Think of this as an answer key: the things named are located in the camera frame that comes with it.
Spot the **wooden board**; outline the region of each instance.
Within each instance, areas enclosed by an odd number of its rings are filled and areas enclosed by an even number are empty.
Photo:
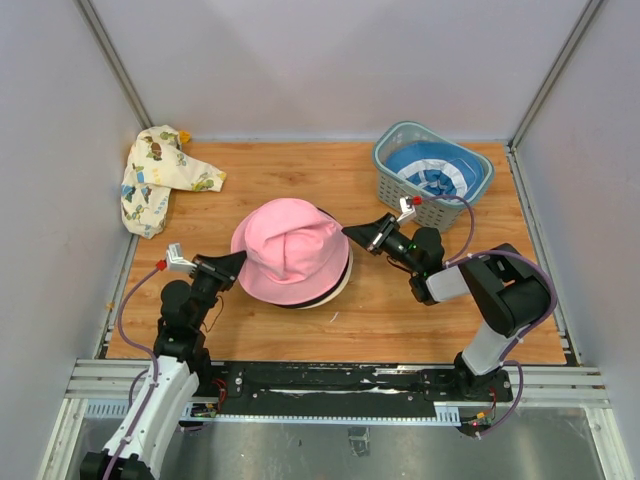
[[[489,157],[496,176],[475,209],[477,226],[471,251],[512,243],[535,258],[511,173],[500,144],[471,144]],[[185,146],[194,158],[228,173],[221,193],[171,194],[166,230],[140,239],[127,290],[164,257],[169,243],[180,242],[185,258],[196,253],[229,252],[238,223],[263,203],[278,197],[306,199],[343,225],[378,219],[388,208],[376,197],[376,170],[369,143],[195,143]],[[403,232],[411,236],[417,225]],[[446,253],[464,243],[468,214],[443,235]],[[219,360],[298,360],[334,362],[449,363],[473,338],[481,322],[471,297],[426,307],[417,303],[407,275],[354,246],[354,267],[347,288],[332,302],[292,311],[249,297],[239,284],[224,293],[224,311],[206,346]],[[136,342],[151,346],[156,336],[160,291],[184,275],[167,271],[147,282],[129,302],[124,328]],[[210,324],[219,307],[207,318]],[[338,312],[337,318],[331,319]],[[109,358],[140,357],[117,332]],[[564,363],[553,320],[527,336],[512,358],[526,363]]]

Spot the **white printed fabric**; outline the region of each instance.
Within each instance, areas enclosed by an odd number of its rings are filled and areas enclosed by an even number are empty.
[[[142,131],[131,147],[122,181],[122,222],[151,238],[164,230],[172,188],[219,192],[227,176],[185,155],[177,130],[165,125]]]

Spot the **laundry basket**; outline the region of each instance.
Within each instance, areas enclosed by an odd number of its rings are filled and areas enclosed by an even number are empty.
[[[400,198],[410,196],[432,197],[433,195],[414,184],[400,178],[385,166],[389,156],[396,150],[415,142],[442,142],[457,145],[433,133],[428,128],[416,122],[400,122],[391,127],[373,148],[373,163],[378,169],[378,198],[398,210]],[[476,192],[467,200],[474,205],[487,191],[494,176],[491,162],[484,156],[464,148],[478,158],[484,171],[484,179]],[[424,227],[435,227],[441,232],[453,226],[458,216],[466,209],[458,200],[424,201],[416,207],[416,222]]]

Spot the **blue cloth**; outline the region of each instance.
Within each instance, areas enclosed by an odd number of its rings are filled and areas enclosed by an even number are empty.
[[[458,195],[468,200],[484,179],[480,160],[450,143],[416,142],[396,150],[385,162],[403,180],[433,195]]]

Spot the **metal plate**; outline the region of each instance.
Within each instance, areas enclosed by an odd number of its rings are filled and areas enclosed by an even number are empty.
[[[87,420],[67,480],[99,450],[118,420]],[[176,434],[162,469],[171,480],[603,480],[581,409],[518,411],[485,440],[454,428],[372,426],[368,455],[354,456],[343,425],[216,423]]]

